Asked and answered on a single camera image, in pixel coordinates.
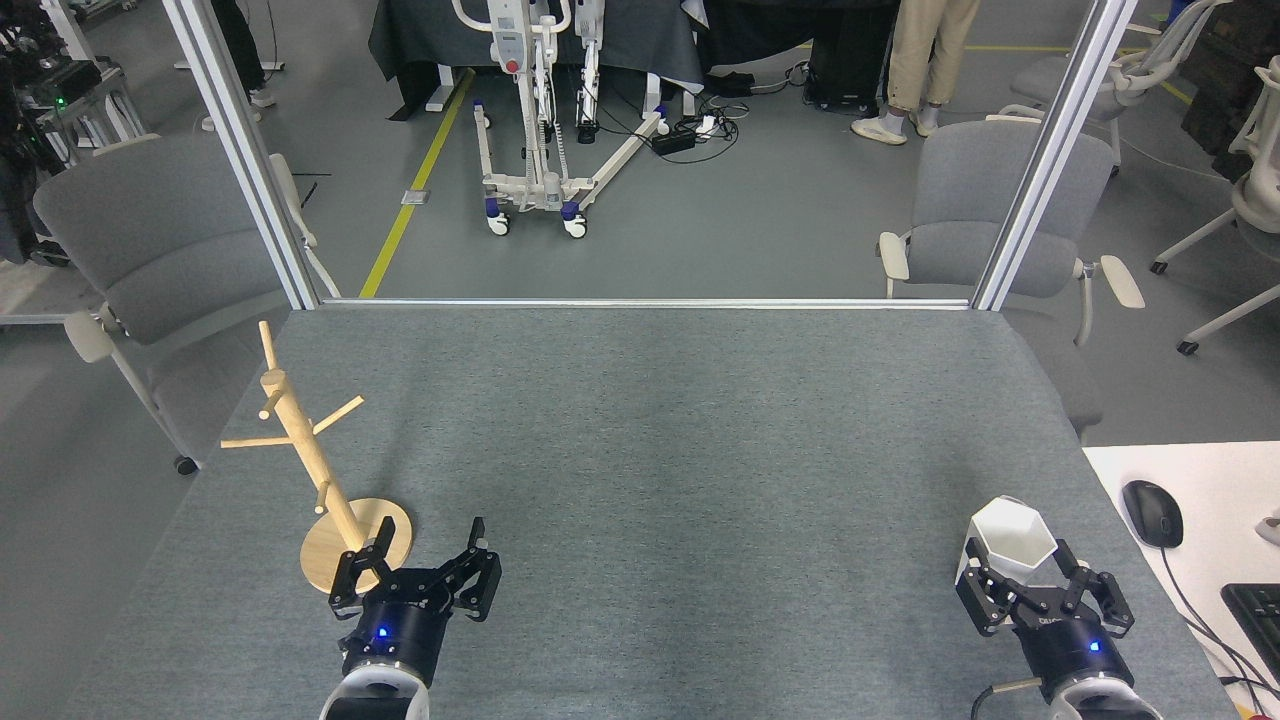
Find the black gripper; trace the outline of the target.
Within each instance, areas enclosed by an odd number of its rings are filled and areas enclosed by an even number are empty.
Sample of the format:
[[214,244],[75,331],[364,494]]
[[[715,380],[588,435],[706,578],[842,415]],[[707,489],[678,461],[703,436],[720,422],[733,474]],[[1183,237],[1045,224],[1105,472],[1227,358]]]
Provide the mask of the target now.
[[[475,623],[484,623],[500,583],[500,556],[486,541],[485,519],[476,516],[466,551],[433,570],[428,593],[396,591],[397,577],[387,561],[396,523],[384,516],[374,539],[358,551],[340,555],[329,591],[335,619],[356,615],[356,629],[342,641],[346,659],[342,673],[367,664],[399,665],[431,687],[451,609]],[[357,582],[366,573],[375,577],[372,589],[360,594]]]
[[[1101,611],[1079,618],[1018,618],[1014,634],[1020,642],[1033,676],[1041,680],[1041,694],[1052,702],[1064,688],[1089,678],[1106,676],[1128,682],[1128,665],[1108,637],[1124,638],[1135,623],[1114,574],[1096,571],[1080,561],[1065,539],[1056,539],[1052,559],[1068,585],[1050,607],[1074,616],[1089,594]],[[997,570],[982,539],[966,539],[963,546],[955,589],[975,629],[991,637],[1024,600],[1029,588]]]

